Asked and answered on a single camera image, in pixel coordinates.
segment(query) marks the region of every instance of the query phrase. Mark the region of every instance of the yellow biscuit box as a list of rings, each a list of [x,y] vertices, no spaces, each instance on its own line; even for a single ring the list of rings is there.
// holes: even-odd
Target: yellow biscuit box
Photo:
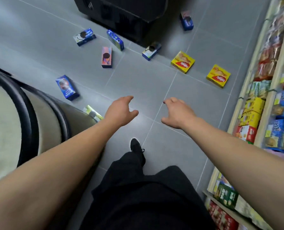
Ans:
[[[240,126],[249,125],[251,127],[258,127],[259,121],[261,119],[261,114],[250,111],[243,114],[242,118],[240,119]]]
[[[223,88],[229,76],[230,73],[215,64],[206,78],[209,81],[212,81],[214,84],[218,85],[219,87]]]
[[[175,56],[175,58],[171,61],[171,64],[183,73],[187,73],[187,71],[192,67],[194,62],[195,60],[193,58],[180,51],[177,56]]]
[[[263,108],[264,108],[265,101],[262,100],[259,97],[255,97],[252,99],[249,99],[245,103],[245,108],[243,113],[249,112],[249,111],[254,111],[259,114],[262,114]]]

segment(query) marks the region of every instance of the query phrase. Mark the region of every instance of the brand logo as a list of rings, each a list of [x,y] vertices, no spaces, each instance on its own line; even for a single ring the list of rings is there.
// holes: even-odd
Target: brand logo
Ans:
[[[176,62],[176,64],[179,65],[180,67],[183,67],[183,68],[189,68],[190,67],[190,64],[188,64],[187,62],[184,62],[184,61]]]
[[[226,78],[223,77],[223,76],[214,76],[214,77],[212,77],[212,79],[214,79],[218,82],[225,82],[226,81]]]

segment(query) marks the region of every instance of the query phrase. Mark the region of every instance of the black appliance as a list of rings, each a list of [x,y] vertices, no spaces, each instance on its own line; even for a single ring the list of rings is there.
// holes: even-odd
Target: black appliance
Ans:
[[[163,16],[168,0],[75,0],[92,21],[140,42],[154,20]]]

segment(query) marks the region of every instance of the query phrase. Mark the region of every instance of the left hand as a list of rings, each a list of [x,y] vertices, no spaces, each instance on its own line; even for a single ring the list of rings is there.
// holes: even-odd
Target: left hand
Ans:
[[[115,100],[108,108],[105,119],[112,123],[117,124],[119,127],[125,126],[130,123],[138,114],[139,111],[129,111],[129,103],[133,96],[121,97]]]

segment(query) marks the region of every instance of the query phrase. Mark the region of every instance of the curved edge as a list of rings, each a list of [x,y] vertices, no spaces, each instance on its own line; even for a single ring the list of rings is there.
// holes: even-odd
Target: curved edge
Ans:
[[[0,86],[12,99],[21,122],[22,141],[19,167],[23,163],[37,156],[39,148],[39,127],[36,113],[26,94],[18,84],[10,79],[6,74],[0,72]]]
[[[71,127],[70,124],[65,116],[65,113],[63,112],[63,110],[59,107],[59,105],[51,98],[49,97],[46,93],[32,87],[29,86],[23,82],[20,82],[16,79],[14,79],[14,82],[16,82],[19,86],[21,86],[22,88],[28,90],[29,92],[39,96],[40,98],[42,98],[44,101],[47,102],[47,104],[52,108],[53,112],[55,113],[60,128],[61,128],[61,142],[64,142],[68,139],[70,139],[72,137],[72,133],[71,133]]]

